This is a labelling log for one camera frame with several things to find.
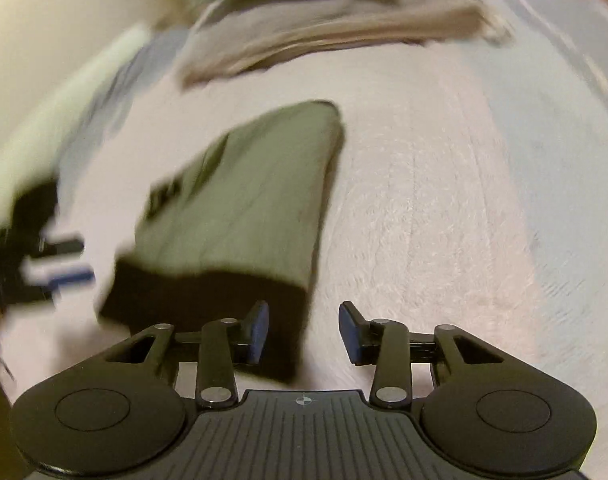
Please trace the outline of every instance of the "metal screw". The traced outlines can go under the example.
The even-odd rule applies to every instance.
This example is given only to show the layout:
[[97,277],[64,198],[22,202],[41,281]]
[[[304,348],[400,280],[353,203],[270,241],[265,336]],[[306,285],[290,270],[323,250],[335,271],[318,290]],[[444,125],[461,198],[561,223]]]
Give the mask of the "metal screw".
[[382,402],[400,402],[406,398],[406,392],[397,386],[385,386],[375,393]]
[[200,397],[206,402],[224,402],[229,400],[233,394],[228,388],[222,386],[211,386],[210,388],[204,388],[200,392]]

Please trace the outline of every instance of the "bed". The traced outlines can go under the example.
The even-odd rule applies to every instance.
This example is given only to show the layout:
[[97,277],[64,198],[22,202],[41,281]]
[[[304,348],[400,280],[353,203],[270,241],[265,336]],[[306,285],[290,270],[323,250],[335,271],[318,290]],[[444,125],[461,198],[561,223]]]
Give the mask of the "bed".
[[[583,469],[608,478],[608,6],[487,1],[510,29],[501,46],[475,38],[316,52],[189,89],[177,82],[189,31],[154,37],[60,149],[49,235],[82,234],[96,283],[66,290],[55,310],[9,312],[0,331],[9,396],[128,335],[98,323],[96,310],[152,185],[237,124],[322,99],[337,104],[346,138],[302,363],[289,384],[241,374],[240,390],[367,391],[372,370],[351,367],[337,333],[341,301],[414,332],[453,323],[585,395],[598,433]],[[178,391],[191,373],[182,368]],[[414,374],[414,393],[427,394],[428,370]]]

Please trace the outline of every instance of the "white fabric surface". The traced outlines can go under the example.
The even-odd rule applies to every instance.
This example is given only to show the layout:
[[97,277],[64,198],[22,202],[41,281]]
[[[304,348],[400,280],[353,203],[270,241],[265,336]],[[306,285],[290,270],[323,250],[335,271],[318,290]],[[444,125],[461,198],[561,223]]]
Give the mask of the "white fabric surface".
[[[151,184],[231,127],[307,99],[338,105],[346,142],[321,232],[302,371],[291,387],[368,391],[372,370],[350,365],[337,330],[343,300],[414,332],[453,323],[526,362],[541,361],[555,328],[541,308],[532,234],[482,87],[456,45],[390,44],[312,54],[186,93],[171,72],[137,98],[53,229],[84,235],[97,286],[66,292],[55,312],[6,320],[2,355],[17,375],[13,396],[124,336],[97,326],[94,305],[111,285],[114,252],[132,244]],[[573,357],[567,347],[545,352],[553,375],[553,355],[562,364]],[[596,352],[586,349],[579,360]],[[582,383],[568,377],[571,386]],[[414,384],[417,395],[428,393],[428,371],[419,370]],[[239,386],[280,387],[254,378]],[[595,404],[600,394],[592,394]],[[598,417],[608,418],[603,407]],[[606,452],[595,447],[589,456],[596,478],[608,471]]]
[[463,43],[460,52],[481,75],[520,190],[542,290],[538,367],[591,401],[598,433],[587,467],[608,478],[608,98],[546,36],[499,7],[518,41]]

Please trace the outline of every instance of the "beige towel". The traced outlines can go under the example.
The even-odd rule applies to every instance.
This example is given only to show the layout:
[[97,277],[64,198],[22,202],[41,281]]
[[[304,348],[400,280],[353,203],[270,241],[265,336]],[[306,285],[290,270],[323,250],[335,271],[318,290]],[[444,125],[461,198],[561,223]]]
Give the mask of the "beige towel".
[[191,31],[180,77],[192,84],[320,50],[465,38],[488,31],[491,15],[481,0],[220,0]]

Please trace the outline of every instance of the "ribbed black plate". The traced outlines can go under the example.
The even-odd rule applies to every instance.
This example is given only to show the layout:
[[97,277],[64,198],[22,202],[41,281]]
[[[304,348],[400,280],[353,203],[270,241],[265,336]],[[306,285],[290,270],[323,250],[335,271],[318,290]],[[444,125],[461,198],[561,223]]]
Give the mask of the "ribbed black plate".
[[[31,480],[40,476],[34,474]],[[249,392],[237,408],[200,415],[186,439],[172,452],[123,477],[481,479],[437,455],[405,415],[370,408],[358,391]],[[580,478],[568,473],[558,480]]]

